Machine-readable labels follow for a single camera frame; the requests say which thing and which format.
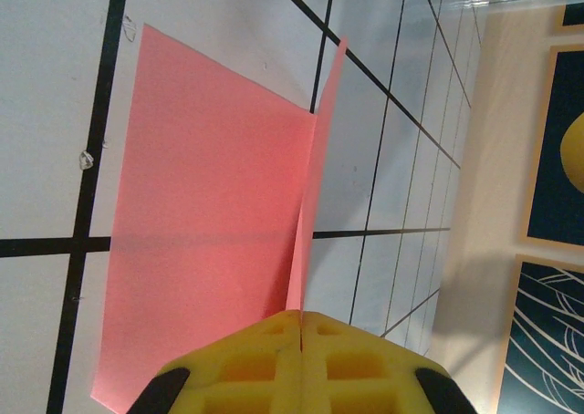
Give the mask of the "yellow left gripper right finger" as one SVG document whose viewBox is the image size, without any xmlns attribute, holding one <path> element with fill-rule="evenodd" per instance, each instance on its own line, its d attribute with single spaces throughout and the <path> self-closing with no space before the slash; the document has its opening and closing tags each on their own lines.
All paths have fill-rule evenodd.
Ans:
<svg viewBox="0 0 584 414">
<path fill-rule="evenodd" d="M 438 363 L 317 312 L 302 317 L 303 413 L 474 413 Z"/>
</svg>

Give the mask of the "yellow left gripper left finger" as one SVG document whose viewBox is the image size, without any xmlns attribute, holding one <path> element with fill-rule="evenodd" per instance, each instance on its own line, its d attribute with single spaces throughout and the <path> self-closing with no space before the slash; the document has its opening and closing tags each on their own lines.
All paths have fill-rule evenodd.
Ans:
<svg viewBox="0 0 584 414">
<path fill-rule="evenodd" d="M 178 357 L 147 384 L 131 413 L 298 413 L 301 329 L 282 311 Z"/>
</svg>

